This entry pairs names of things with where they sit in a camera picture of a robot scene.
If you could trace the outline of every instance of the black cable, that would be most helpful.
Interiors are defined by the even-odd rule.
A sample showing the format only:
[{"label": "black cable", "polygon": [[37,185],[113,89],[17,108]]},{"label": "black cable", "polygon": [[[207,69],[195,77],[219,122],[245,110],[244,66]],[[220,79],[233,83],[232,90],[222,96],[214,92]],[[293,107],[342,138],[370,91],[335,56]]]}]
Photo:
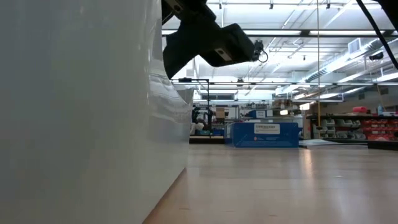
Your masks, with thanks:
[{"label": "black cable", "polygon": [[265,52],[264,50],[263,50],[263,52],[264,52],[264,54],[267,56],[267,60],[262,61],[262,60],[260,60],[260,58],[259,58],[258,61],[261,62],[261,63],[266,63],[266,62],[268,61],[268,54],[267,54],[267,52]]},{"label": "black cable", "polygon": [[362,9],[363,13],[365,16],[368,18],[369,22],[371,23],[374,31],[376,31],[377,36],[379,37],[380,41],[383,43],[384,48],[386,49],[386,52],[388,56],[390,56],[391,62],[394,64],[396,69],[398,69],[398,62],[392,53],[390,47],[388,46],[387,41],[385,40],[384,36],[381,34],[376,22],[374,21],[372,15],[369,13],[368,9],[366,9],[366,6],[363,4],[362,0],[356,0],[360,8]]}]

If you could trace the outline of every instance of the ductwork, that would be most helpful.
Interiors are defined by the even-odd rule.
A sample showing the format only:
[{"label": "ductwork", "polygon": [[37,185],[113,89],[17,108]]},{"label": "ductwork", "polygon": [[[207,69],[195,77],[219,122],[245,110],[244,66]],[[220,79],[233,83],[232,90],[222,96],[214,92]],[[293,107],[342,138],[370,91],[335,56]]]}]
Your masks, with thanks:
[{"label": "ductwork", "polygon": [[327,75],[331,72],[339,68],[343,68],[350,63],[353,63],[356,58],[362,57],[364,55],[373,54],[375,51],[379,50],[383,47],[382,42],[379,39],[369,39],[369,38],[360,38],[360,50],[355,54],[351,54],[349,50],[345,50],[344,52],[338,54],[337,56],[327,60],[320,68],[318,72],[318,68],[314,68],[309,71],[309,73],[305,76],[305,78],[301,79],[300,82],[311,82],[318,77],[323,75]]}]

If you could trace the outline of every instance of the air duct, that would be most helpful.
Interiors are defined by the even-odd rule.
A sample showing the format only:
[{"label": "air duct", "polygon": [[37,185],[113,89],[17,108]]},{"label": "air duct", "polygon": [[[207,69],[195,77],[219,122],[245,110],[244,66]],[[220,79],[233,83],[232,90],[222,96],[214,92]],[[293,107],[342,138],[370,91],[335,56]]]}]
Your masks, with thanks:
[{"label": "air duct", "polygon": [[367,54],[372,54],[375,51],[379,50],[381,47],[383,47],[383,44],[379,39],[369,39],[369,38],[358,38],[350,44],[353,44],[354,46],[357,45],[357,48],[355,49],[355,47],[350,47],[348,50],[345,50],[344,52],[338,54],[337,56],[327,60],[322,65],[319,72],[318,68],[311,70],[305,76],[305,78],[301,79],[300,82],[311,82],[317,79],[318,77],[327,75],[331,72],[334,72],[337,69],[349,65],[350,63],[354,62],[355,59],[358,57]]}]

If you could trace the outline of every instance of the wooden floor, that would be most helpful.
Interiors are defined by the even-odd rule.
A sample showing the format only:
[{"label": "wooden floor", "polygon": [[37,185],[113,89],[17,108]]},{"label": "wooden floor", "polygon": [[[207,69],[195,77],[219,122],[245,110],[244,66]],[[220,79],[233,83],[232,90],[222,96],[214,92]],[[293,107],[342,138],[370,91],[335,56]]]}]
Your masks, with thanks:
[{"label": "wooden floor", "polygon": [[398,223],[398,152],[191,145],[146,223]]}]

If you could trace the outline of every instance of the wall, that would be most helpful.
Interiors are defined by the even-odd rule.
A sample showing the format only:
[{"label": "wall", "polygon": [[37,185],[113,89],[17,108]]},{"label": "wall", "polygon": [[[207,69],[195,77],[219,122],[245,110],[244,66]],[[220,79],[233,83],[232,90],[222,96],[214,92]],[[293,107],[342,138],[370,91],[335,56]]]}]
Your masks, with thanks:
[{"label": "wall", "polygon": [[141,223],[185,167],[160,0],[0,7],[0,223]]},{"label": "wall", "polygon": [[[380,97],[377,91],[366,91],[365,99],[359,100],[358,94],[354,94],[346,98],[345,102],[338,103],[337,105],[328,104],[326,108],[321,105],[321,114],[325,113],[352,113],[355,106],[365,106],[371,110],[372,113],[377,113],[376,108],[379,106]],[[389,87],[389,94],[382,95],[382,101],[385,107],[398,105],[398,89],[394,86]],[[312,110],[317,113],[318,106],[314,105]]]}]

